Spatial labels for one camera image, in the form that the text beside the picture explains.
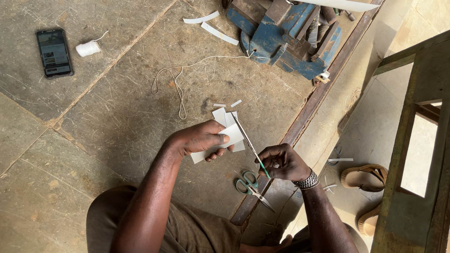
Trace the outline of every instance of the wooden frame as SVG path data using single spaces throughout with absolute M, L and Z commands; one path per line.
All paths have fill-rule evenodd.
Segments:
M 386 57 L 380 74 L 414 62 L 397 130 L 372 252 L 445 252 L 450 226 L 450 31 Z M 442 100 L 440 108 L 430 103 Z M 422 198 L 400 187 L 415 115 L 437 123 Z
M 382 5 L 385 0 L 373 0 L 372 4 Z M 324 100 L 326 94 L 329 89 L 336 81 L 343 67 L 347 63 L 350 58 L 353 50 L 355 50 L 365 31 L 369 27 L 372 22 L 372 19 L 376 16 L 379 8 L 372 9 L 370 11 L 366 11 L 362 18 L 359 20 L 353 32 L 348 37 L 344 46 L 341 48 L 336 58 L 331 63 L 328 71 L 330 72 L 329 79 L 330 81 L 326 84 L 321 83 L 315 90 L 312 92 L 311 96 L 308 98 L 303 109 L 300 111 L 299 115 L 289 128 L 288 132 L 285 134 L 284 138 L 280 143 L 289 143 L 293 145 L 295 140 L 300 137 L 302 130 L 307 126 L 308 122 L 314 116 L 316 110 L 319 108 L 320 104 Z M 264 194 L 267 189 L 270 187 L 271 180 L 269 180 L 265 176 L 258 177 L 258 191 Z M 251 213 L 256 208 L 258 204 L 258 199 L 253 197 L 246 197 L 239 208 L 234 213 L 233 218 L 231 218 L 231 223 L 243 226 L 244 228 L 247 225 L 247 220 L 250 217 Z

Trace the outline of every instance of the thread spool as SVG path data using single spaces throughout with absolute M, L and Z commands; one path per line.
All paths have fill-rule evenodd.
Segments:
M 95 54 L 101 51 L 99 44 L 97 43 L 97 41 L 101 38 L 103 38 L 103 36 L 105 36 L 105 34 L 108 32 L 109 30 L 107 30 L 100 38 L 93 40 L 93 41 L 89 41 L 88 43 L 84 43 L 84 44 L 79 44 L 78 46 L 75 47 L 76 51 L 78 52 L 78 54 L 81 57 L 85 57 L 87 55 L 91 55 L 91 54 Z

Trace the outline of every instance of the bracelet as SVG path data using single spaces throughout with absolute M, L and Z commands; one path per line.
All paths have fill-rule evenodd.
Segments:
M 300 188 L 301 190 L 306 190 L 309 188 L 312 188 L 316 185 L 319 184 L 319 179 L 317 177 L 317 175 L 314 173 L 314 171 L 311 170 L 311 174 L 308 178 L 306 178 L 303 181 L 292 181 L 292 183 L 296 186 L 298 186 L 298 188 Z

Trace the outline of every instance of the scissor handle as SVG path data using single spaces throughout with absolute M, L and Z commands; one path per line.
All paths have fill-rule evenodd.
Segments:
M 253 176 L 252 180 L 250 181 L 250 179 L 247 177 L 247 174 L 250 174 Z M 256 175 L 251 172 L 251 171 L 246 171 L 244 173 L 242 173 L 242 177 L 245 179 L 245 181 L 247 181 L 248 185 L 250 185 L 251 187 L 253 187 L 255 190 L 258 189 L 258 179 L 256 178 Z
M 247 191 L 245 191 L 245 192 L 241 191 L 238 187 L 238 183 L 241 183 L 245 187 L 245 189 L 247 189 Z M 240 192 L 241 194 L 244 194 L 244 195 L 252 195 L 253 194 L 252 191 L 250 190 L 250 188 L 248 187 L 248 184 L 244 183 L 244 181 L 242 181 L 242 179 L 237 179 L 234 182 L 234 186 L 236 187 L 236 190 L 238 190 L 238 192 Z

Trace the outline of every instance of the right hand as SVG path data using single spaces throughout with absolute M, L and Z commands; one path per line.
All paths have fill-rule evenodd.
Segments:
M 270 177 L 304 181 L 311 174 L 311 169 L 305 161 L 287 143 L 266 147 L 258 156 Z M 263 168 L 259 169 L 259 174 L 266 175 Z

